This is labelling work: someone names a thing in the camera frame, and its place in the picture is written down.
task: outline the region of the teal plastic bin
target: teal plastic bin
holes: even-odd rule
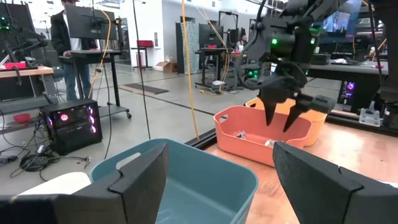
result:
[[[157,144],[169,145],[169,173],[158,224],[245,223],[258,179],[249,169],[169,139],[155,139],[106,159],[90,173],[92,182],[116,164]]]

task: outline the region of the person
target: person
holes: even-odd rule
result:
[[[61,0],[62,5],[76,5],[79,0]],[[51,39],[53,48],[57,51],[58,56],[71,56],[70,50],[90,50],[96,49],[95,40],[86,38],[70,38],[69,24],[65,10],[51,17]],[[77,66],[83,84],[83,92],[85,98],[91,98],[90,89],[90,68],[88,65]],[[76,97],[76,70],[73,64],[64,63],[63,72],[65,74],[65,84],[67,86],[67,100],[77,100]]]
[[[239,46],[245,46],[248,44],[248,37],[243,35],[241,40],[236,43],[236,50],[239,50]]]

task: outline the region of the orange plastic bin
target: orange plastic bin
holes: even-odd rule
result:
[[[269,126],[263,110],[246,106],[232,106],[214,116],[218,147],[226,152],[245,157],[274,167],[272,147],[265,146],[268,140],[286,142],[302,149],[305,145],[311,121],[298,118],[290,129],[283,133],[286,114],[275,113]],[[238,138],[241,131],[246,138]]]
[[[295,105],[294,100],[287,99],[285,103],[278,103],[275,112],[282,114],[289,114],[290,108],[294,105]],[[264,105],[262,104],[262,101],[259,98],[247,102],[246,106],[260,110],[264,109]],[[312,122],[311,130],[305,142],[305,146],[312,146],[313,144],[315,144],[321,132],[321,128],[325,123],[326,116],[327,114],[313,110],[310,110],[300,115],[300,117],[305,118]]]

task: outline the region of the monitor screen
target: monitor screen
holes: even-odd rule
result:
[[[361,5],[362,0],[348,0],[335,13],[326,18],[323,23],[319,23],[318,25],[323,27],[320,42],[352,41]]]

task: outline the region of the concrete floor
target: concrete floor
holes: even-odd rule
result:
[[[116,67],[119,85],[141,81],[137,70],[132,71],[130,66],[117,64]],[[110,68],[107,69],[107,75],[110,86],[113,86]],[[195,130],[193,128],[191,110],[189,108],[188,77],[155,70],[144,71],[143,77],[145,85],[169,90],[168,93],[146,97],[151,138],[169,138],[179,142],[187,142],[193,139],[195,137]],[[193,82],[199,82],[200,78],[200,75],[192,75]],[[100,78],[97,79],[94,84],[95,90],[93,98],[95,99],[98,96],[98,104],[104,106],[108,100],[108,92],[106,89],[105,77],[102,78],[101,86],[100,80]],[[60,92],[64,92],[65,84],[59,82],[57,85]],[[304,92],[337,98],[339,87],[340,82],[317,79],[310,82]],[[111,102],[113,103],[113,88],[110,89],[110,95]],[[122,89],[119,89],[119,95],[121,105],[130,109],[132,119],[127,119],[125,113],[116,114],[111,117],[112,138],[108,156],[123,152],[148,140],[143,96]],[[257,91],[243,90],[238,94],[209,96],[201,94],[193,86],[198,132],[202,134],[214,128],[213,115],[215,113],[229,106],[243,105],[243,103],[255,98],[256,95]],[[36,112],[37,111],[30,111],[33,116],[35,116]],[[11,122],[12,116],[6,116],[5,120],[6,123]],[[42,172],[44,178],[52,179],[74,171],[88,174],[95,164],[102,161],[108,146],[110,134],[109,118],[102,118],[101,125],[104,137],[101,143],[88,146],[69,154],[69,156],[90,156],[92,162],[86,169],[84,169],[84,164],[77,164],[76,161],[64,159],[47,167]],[[32,137],[32,132],[32,128],[23,129],[21,131],[5,134],[5,137],[13,144],[26,145]],[[8,145],[3,138],[0,138],[0,149],[5,149],[7,147],[10,147],[10,145]],[[21,150],[16,149],[15,151],[4,152],[1,156],[16,155],[19,151]],[[19,194],[43,182],[39,177],[39,173],[31,172],[23,172],[21,175],[10,179],[10,173],[18,167],[19,161],[0,167],[0,194]]]

